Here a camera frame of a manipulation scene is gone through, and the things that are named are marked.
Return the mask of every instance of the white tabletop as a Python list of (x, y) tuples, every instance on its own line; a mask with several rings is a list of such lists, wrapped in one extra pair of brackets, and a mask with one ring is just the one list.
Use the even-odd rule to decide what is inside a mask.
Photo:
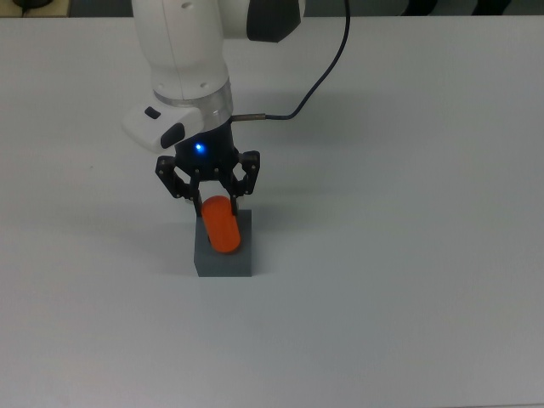
[[(235, 113), (288, 113), (343, 21), (227, 42)], [(120, 129), (132, 20), (0, 21), (0, 406), (544, 400), (544, 18), (360, 19), (260, 150), (249, 279), (199, 279), (195, 215)]]

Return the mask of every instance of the black cable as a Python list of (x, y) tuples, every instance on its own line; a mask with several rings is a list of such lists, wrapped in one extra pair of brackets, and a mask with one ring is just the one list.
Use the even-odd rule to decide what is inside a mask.
[(306, 94), (306, 96), (304, 97), (300, 105), (298, 105), (297, 109), (295, 109), (295, 111), (291, 115), (266, 115), (266, 114), (235, 115), (235, 116), (232, 116), (231, 118), (232, 122), (263, 121), (263, 120), (289, 121), (300, 113), (300, 111), (306, 105), (308, 100), (312, 97), (312, 95), (317, 90), (317, 88), (320, 87), (320, 85), (326, 80), (329, 74), (331, 74), (332, 70), (334, 70), (334, 67), (337, 65), (338, 61), (340, 60), (340, 57), (343, 54), (343, 50), (346, 48), (346, 44), (348, 43), (348, 38), (349, 38), (349, 27), (351, 26), (351, 9), (349, 7), (349, 0), (344, 0), (344, 6), (346, 8), (346, 26), (343, 32), (343, 39), (342, 39), (342, 43), (340, 44), (340, 48), (338, 49), (338, 52), (336, 56), (334, 57), (334, 60), (331, 62), (331, 64), (329, 65), (325, 73), (315, 83), (315, 85), (308, 91), (308, 93)]

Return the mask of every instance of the background object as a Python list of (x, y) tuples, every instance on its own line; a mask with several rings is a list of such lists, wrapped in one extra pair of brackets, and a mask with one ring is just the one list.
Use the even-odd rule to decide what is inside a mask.
[(47, 6), (53, 0), (13, 0), (21, 8), (25, 9), (38, 9), (43, 6)]
[(53, 0), (52, 3), (41, 8), (31, 8), (25, 17), (69, 17), (71, 0)]
[(0, 0), (0, 17), (20, 17), (22, 9), (13, 0)]
[(502, 15), (512, 0), (479, 0), (473, 15)]
[[(132, 16), (130, 0), (71, 0), (71, 17), (129, 17)], [(400, 15), (408, 6), (407, 0), (351, 0), (354, 16)], [(13, 0), (0, 0), (0, 16), (16, 16)], [(470, 15), (476, 9), (476, 0), (439, 0), (431, 15)], [(507, 15), (544, 14), (542, 0), (512, 0), (504, 11)], [(308, 17), (343, 16), (342, 0), (308, 0)]]

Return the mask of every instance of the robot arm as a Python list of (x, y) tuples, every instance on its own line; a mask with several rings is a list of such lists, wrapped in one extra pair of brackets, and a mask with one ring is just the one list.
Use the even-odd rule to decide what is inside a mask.
[(304, 7), (304, 0), (133, 0), (154, 96), (128, 113), (124, 130), (159, 153), (221, 127), (233, 112), (224, 39), (277, 43), (300, 24)]

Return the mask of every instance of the table surface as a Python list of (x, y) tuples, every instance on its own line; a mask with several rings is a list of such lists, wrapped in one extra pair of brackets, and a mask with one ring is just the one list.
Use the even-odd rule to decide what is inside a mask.
[[(235, 112), (289, 112), (342, 31), (227, 42)], [(0, 38), (1, 406), (544, 400), (544, 18), (357, 19), (295, 121), (236, 124), (249, 279), (196, 276), (191, 206), (122, 133), (132, 20)]]

